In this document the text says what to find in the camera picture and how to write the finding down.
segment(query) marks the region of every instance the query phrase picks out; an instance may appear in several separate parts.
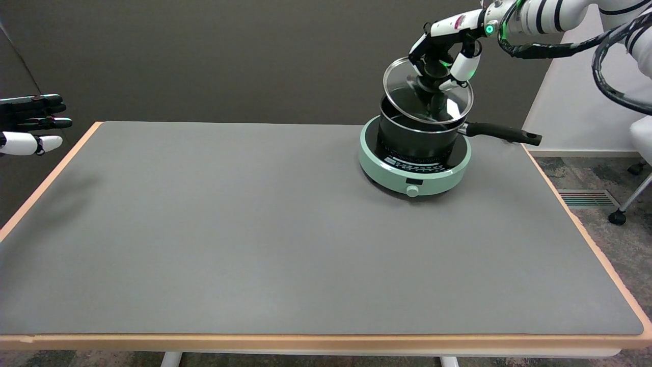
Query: black cable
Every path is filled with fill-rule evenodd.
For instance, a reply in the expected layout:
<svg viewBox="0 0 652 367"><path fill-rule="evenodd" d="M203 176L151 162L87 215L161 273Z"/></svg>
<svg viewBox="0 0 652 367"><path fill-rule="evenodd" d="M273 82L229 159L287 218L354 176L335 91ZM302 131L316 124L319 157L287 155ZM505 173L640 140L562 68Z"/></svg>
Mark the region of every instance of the black cable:
<svg viewBox="0 0 652 367"><path fill-rule="evenodd" d="M607 83L602 75L602 61L607 55L607 51L611 46L618 43L627 36L641 29L640 33L645 32L652 25L652 13L639 16L628 24L616 28L604 41L602 41L593 54L593 62L591 69L593 71L593 80L598 86L598 89L607 98L627 107L633 111L640 112L646 115L652 115L652 104L649 102L641 101L639 99L627 97L623 92L616 90Z"/></svg>
<svg viewBox="0 0 652 367"><path fill-rule="evenodd" d="M29 75L30 79L32 79L32 84L34 84L34 86L36 87L38 94L43 95L43 92L41 91L41 88L38 85L38 82L37 82L36 78L34 78L34 74L32 74L32 70L29 68L29 66L27 66L27 62L25 61L25 59L21 55L20 51L18 50L18 47L16 47L16 45L14 44L14 41L11 39L11 37L9 37L9 34L7 33L7 30L5 29L5 27L2 24L1 20L0 20L0 30L5 35L5 38L9 42L9 45L11 46L11 48L14 50L14 54L16 54L16 56L18 56L18 59L20 60L20 63L23 64L23 68L25 69L25 71L27 71L27 74ZM63 135L64 139L68 142L68 144L70 144L70 141L68 140L68 137L66 136L66 133L63 131L63 129L59 129L59 131L61 131L61 134Z"/></svg>
<svg viewBox="0 0 652 367"><path fill-rule="evenodd" d="M598 46L611 31L607 31L580 43L540 44L536 42L515 46L507 40L507 23L517 10L522 8L524 0L516 0L507 10L498 28L498 44L512 57L519 59L557 59L570 57L578 52Z"/></svg>

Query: chair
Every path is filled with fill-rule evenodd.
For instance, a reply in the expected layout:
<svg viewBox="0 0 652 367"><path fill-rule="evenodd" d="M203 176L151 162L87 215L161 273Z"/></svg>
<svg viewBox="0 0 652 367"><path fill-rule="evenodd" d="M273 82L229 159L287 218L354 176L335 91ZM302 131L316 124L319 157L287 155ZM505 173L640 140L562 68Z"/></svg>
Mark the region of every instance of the chair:
<svg viewBox="0 0 652 367"><path fill-rule="evenodd" d="M629 167L628 171L631 174L639 175L643 171L645 162L652 162L652 116L646 116L637 122L634 122L629 128L629 132L632 135L632 143L638 153L643 157L643 161L638 164L635 164ZM652 174L650 174L641 186L639 186L632 196L627 199L627 201L618 208L615 212L609 215L609 221L615 225L625 224L627 218L625 217L625 212L627 208L636 200L636 197L640 195L645 188L652 183Z"/></svg>

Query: glass lid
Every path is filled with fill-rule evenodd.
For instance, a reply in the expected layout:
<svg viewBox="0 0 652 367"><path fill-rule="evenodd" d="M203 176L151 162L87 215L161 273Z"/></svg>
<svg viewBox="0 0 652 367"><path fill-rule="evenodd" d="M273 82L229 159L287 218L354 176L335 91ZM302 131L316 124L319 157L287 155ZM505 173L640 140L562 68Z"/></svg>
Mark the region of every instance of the glass lid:
<svg viewBox="0 0 652 367"><path fill-rule="evenodd" d="M473 105L473 90L468 83L448 91L426 90L407 57L389 65L383 85L387 99L397 110L423 123L443 125L459 121Z"/></svg>

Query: table leg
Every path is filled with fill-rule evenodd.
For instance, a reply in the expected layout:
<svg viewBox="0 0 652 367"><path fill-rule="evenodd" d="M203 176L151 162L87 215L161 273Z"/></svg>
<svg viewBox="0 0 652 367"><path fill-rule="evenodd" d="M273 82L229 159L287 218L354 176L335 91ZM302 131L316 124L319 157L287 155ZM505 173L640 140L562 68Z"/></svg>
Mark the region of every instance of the table leg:
<svg viewBox="0 0 652 367"><path fill-rule="evenodd" d="M179 367L182 352L165 352L161 367Z"/></svg>
<svg viewBox="0 0 652 367"><path fill-rule="evenodd" d="M457 363L457 357L440 357L439 360L441 361L441 367L460 367Z"/></svg>

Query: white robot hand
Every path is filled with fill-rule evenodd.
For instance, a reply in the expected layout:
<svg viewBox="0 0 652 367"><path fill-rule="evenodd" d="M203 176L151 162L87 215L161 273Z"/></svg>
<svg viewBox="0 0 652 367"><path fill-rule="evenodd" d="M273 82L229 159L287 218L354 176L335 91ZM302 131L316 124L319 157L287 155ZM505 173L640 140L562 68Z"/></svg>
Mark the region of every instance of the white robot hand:
<svg viewBox="0 0 652 367"><path fill-rule="evenodd" d="M56 94L0 99L0 153L43 155L61 146L60 136L39 136L30 131L72 126L70 119L52 116L65 109L63 99Z"/></svg>

